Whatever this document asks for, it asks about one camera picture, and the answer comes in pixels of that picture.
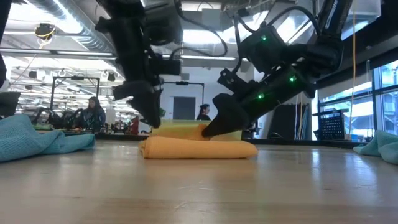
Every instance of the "yellow towel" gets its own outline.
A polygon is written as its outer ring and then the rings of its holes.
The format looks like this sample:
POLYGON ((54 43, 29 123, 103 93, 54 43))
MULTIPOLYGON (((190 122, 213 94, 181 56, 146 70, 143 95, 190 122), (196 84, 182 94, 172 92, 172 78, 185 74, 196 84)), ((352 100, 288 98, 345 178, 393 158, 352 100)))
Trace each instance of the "yellow towel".
POLYGON ((171 129, 151 136, 140 143, 140 150, 147 159, 239 159, 257 155, 254 145, 244 141, 229 141, 228 136, 204 138, 199 125, 187 132, 171 129))

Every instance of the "blue towel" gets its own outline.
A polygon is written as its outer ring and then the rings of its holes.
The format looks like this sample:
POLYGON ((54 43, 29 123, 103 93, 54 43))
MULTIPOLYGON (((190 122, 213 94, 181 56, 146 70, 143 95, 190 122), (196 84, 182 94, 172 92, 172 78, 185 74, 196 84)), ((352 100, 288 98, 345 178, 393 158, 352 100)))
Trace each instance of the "blue towel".
POLYGON ((398 164, 398 136, 377 130, 366 146, 354 147, 354 151, 366 156, 379 156, 386 162, 398 164))
POLYGON ((0 162, 92 149, 94 145, 94 134, 69 137, 65 137, 62 131, 39 134, 26 115, 15 115, 0 121, 0 162))

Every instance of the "person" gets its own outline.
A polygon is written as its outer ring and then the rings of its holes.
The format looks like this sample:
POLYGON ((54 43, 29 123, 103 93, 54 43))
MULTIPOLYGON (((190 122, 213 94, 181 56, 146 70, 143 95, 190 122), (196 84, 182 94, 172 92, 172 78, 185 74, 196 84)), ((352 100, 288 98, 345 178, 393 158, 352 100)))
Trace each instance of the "person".
POLYGON ((83 110, 83 119, 84 128, 94 128, 93 122, 100 127, 104 126, 106 115, 97 97, 93 96, 88 100, 88 107, 83 110))
POLYGON ((210 112, 210 105, 208 104, 201 105, 197 121, 211 121, 211 119, 208 116, 209 112, 210 112))

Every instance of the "table surface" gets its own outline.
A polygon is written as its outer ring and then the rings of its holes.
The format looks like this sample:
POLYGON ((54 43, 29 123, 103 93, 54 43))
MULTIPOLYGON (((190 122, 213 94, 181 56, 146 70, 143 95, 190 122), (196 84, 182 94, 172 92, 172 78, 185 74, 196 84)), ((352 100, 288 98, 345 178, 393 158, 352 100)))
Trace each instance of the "table surface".
POLYGON ((398 167, 346 149, 145 160, 133 142, 0 164, 0 223, 395 223, 398 167))

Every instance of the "pipe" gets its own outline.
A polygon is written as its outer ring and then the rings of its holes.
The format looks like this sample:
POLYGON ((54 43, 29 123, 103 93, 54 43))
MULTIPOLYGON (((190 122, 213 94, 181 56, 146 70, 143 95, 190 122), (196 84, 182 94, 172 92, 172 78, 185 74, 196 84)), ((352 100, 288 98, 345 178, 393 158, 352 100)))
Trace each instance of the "pipe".
POLYGON ((55 24, 66 33, 87 35, 72 37, 90 51, 114 52, 111 42, 99 32, 94 30, 94 23, 71 0, 28 0, 28 2, 58 19, 55 24))

